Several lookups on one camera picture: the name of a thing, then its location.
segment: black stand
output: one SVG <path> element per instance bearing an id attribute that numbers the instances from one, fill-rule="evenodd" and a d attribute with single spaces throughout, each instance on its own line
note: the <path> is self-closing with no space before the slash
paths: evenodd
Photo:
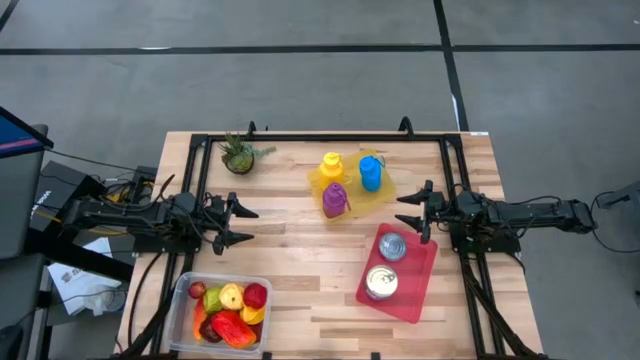
<path id="1" fill-rule="evenodd" d="M 129 282 L 133 275 L 133 266 L 66 241 L 55 241 L 55 239 L 30 234 L 27 236 L 25 250 L 41 253 L 52 262 L 73 266 L 122 282 Z"/>
<path id="2" fill-rule="evenodd" d="M 601 209 L 610 209 L 621 201 L 631 201 L 634 208 L 640 209 L 640 181 L 636 181 L 611 194 L 600 195 L 596 201 Z"/>

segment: yellow tray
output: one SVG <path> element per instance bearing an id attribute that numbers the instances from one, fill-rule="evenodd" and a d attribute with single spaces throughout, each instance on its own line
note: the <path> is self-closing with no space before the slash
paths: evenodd
<path id="1" fill-rule="evenodd" d="M 362 176 L 360 175 L 360 159 L 365 156 L 374 156 L 377 157 L 378 153 L 376 153 L 373 149 L 364 149 L 358 153 L 344 156 L 342 157 L 342 166 L 344 167 L 344 182 L 346 184 L 342 184 L 344 186 L 345 191 L 347 192 L 347 199 L 349 200 L 349 204 L 351 205 L 351 211 L 345 205 L 345 212 L 334 218 L 328 219 L 324 215 L 323 207 L 322 207 L 322 186 L 321 184 L 321 174 L 318 168 L 309 171 L 307 174 L 307 180 L 309 180 L 309 184 L 311 185 L 311 194 L 316 201 L 316 204 L 320 208 L 320 213 L 322 214 L 322 218 L 327 222 L 337 222 L 344 219 L 348 219 L 354 216 L 362 216 L 368 212 L 371 212 L 376 207 L 384 204 L 387 200 L 393 199 L 396 194 L 396 186 L 391 180 L 387 169 L 382 168 L 382 172 L 380 174 L 380 189 L 376 192 L 369 192 L 362 186 Z"/>

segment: small succulent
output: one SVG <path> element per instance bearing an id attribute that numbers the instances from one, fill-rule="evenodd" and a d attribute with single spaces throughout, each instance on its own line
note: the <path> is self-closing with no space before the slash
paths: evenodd
<path id="1" fill-rule="evenodd" d="M 222 162 L 232 172 L 246 172 L 253 165 L 255 158 L 261 158 L 276 151 L 275 146 L 258 150 L 253 145 L 243 142 L 240 135 L 234 136 L 231 133 L 227 133 L 224 138 L 227 143 L 218 146 L 224 152 Z"/>

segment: plant pot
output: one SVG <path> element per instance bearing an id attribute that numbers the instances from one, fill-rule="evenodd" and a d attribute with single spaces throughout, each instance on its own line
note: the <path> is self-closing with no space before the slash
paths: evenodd
<path id="1" fill-rule="evenodd" d="M 224 166 L 226 166 L 227 169 L 229 171 L 231 171 L 232 173 L 234 173 L 234 174 L 245 175 L 245 174 L 248 174 L 251 171 L 251 169 L 253 169 L 253 164 L 255 164 L 255 162 L 256 162 L 256 158 L 255 158 L 255 156 L 253 154 L 251 154 L 251 162 L 249 164 L 249 167 L 247 167 L 247 168 L 245 168 L 243 170 L 232 169 L 231 167 L 229 167 L 229 163 L 231 163 L 231 160 L 227 161 L 224 164 Z"/>

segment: yellow fruit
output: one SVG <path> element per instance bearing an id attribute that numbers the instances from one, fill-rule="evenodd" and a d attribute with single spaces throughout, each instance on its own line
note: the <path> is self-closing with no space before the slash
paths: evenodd
<path id="1" fill-rule="evenodd" d="M 242 309 L 242 294 L 244 288 L 236 283 L 229 283 L 220 290 L 220 302 L 229 310 Z"/>
<path id="2" fill-rule="evenodd" d="M 263 306 L 260 309 L 254 309 L 252 307 L 245 306 L 240 312 L 240 317 L 244 322 L 247 323 L 247 325 L 259 324 L 260 322 L 262 322 L 262 320 L 264 320 L 264 313 L 266 311 L 266 308 L 266 306 Z"/>

